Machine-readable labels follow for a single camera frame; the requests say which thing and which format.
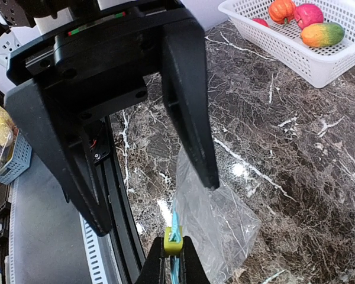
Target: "blue basket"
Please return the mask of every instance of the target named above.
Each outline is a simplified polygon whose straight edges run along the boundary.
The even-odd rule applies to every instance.
[[[30,166],[31,146],[19,132],[14,145],[13,156],[0,170],[0,183],[9,185]]]

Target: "marble countertop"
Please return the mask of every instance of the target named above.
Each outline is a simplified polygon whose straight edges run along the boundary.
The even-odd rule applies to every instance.
[[[206,46],[220,178],[262,221],[230,282],[355,283],[355,67],[315,89],[230,22]],[[112,117],[145,252],[170,218],[180,149],[160,76],[147,85],[147,102]]]

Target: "orange pumpkin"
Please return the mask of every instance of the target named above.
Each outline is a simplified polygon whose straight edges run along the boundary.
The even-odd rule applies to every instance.
[[[292,0],[275,0],[268,8],[268,13],[274,22],[287,24],[295,18],[295,9]]]

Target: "light blue cord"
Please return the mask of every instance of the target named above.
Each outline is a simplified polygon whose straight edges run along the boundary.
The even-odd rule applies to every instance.
[[[180,234],[179,228],[179,215],[174,209],[172,210],[172,227],[170,241],[180,243],[182,241],[182,236]],[[172,284],[179,284],[179,267],[180,259],[176,256],[171,257],[171,281]]]

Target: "dark marble surface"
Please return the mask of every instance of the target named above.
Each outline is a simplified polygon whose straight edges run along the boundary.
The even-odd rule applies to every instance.
[[[206,44],[220,178],[262,221],[230,282],[355,283],[355,67],[315,89],[230,22]],[[146,252],[169,222],[180,148],[160,77],[147,80],[149,100],[112,118]]]

